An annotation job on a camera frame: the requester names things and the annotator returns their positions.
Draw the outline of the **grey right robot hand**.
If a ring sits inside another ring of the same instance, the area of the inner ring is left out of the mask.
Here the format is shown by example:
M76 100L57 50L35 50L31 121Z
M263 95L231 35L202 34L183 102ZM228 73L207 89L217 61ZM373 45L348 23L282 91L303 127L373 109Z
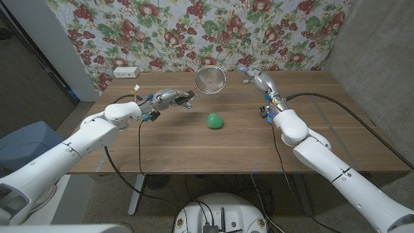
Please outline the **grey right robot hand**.
M289 109L269 74L256 68L241 67L240 70L246 76L243 82L253 83L256 86L268 101L272 113L278 114Z

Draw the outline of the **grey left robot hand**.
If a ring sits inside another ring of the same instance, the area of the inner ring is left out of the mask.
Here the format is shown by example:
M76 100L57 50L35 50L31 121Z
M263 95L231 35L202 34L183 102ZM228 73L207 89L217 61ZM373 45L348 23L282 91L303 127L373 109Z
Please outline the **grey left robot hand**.
M173 88L165 88L156 92L149 99L149 103L152 111L163 111L171 106L191 109L193 107L191 103L193 97L193 91L184 92Z

